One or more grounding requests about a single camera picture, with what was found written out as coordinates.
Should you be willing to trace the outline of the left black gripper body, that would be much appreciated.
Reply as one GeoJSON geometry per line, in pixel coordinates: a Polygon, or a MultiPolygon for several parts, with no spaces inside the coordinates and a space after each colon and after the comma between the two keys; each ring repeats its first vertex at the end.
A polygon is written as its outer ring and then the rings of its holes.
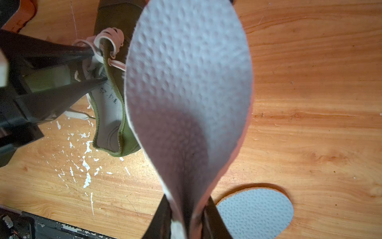
{"type": "Polygon", "coordinates": [[[17,99],[30,93],[11,71],[11,62],[1,51],[1,167],[16,150],[44,137],[37,124],[29,122],[17,99]]]}

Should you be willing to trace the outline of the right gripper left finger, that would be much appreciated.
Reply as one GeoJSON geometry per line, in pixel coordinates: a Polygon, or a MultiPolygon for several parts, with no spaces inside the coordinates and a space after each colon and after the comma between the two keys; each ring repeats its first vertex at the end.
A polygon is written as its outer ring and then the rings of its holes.
{"type": "Polygon", "coordinates": [[[172,210],[166,195],[163,195],[157,211],[143,239],[170,239],[172,210]]]}

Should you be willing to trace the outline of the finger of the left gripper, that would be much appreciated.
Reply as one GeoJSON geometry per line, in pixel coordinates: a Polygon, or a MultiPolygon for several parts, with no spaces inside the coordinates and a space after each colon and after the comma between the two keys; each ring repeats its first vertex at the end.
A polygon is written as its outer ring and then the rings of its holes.
{"type": "Polygon", "coordinates": [[[62,45],[1,30],[1,50],[18,67],[53,67],[94,55],[90,47],[62,45]]]}
{"type": "Polygon", "coordinates": [[[107,81],[106,77],[94,78],[66,86],[22,95],[16,103],[29,122],[52,121],[62,115],[81,97],[107,81]]]}

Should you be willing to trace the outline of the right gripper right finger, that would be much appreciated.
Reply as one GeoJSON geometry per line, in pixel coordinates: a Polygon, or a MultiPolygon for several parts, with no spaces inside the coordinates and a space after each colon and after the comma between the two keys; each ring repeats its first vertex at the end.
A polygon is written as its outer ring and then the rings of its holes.
{"type": "Polygon", "coordinates": [[[203,211],[202,239],[233,239],[210,197],[203,211]]]}

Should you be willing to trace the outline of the green canvas shoe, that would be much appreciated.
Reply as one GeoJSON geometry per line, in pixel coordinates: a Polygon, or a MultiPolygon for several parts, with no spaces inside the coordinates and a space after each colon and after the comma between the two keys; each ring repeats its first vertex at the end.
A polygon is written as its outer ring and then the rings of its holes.
{"type": "Polygon", "coordinates": [[[94,53],[75,67],[74,78],[107,79],[89,92],[87,99],[96,120],[93,147],[114,157],[124,157],[140,149],[126,118],[123,88],[129,45],[145,6],[146,1],[100,1],[94,34],[74,42],[94,53]]]}

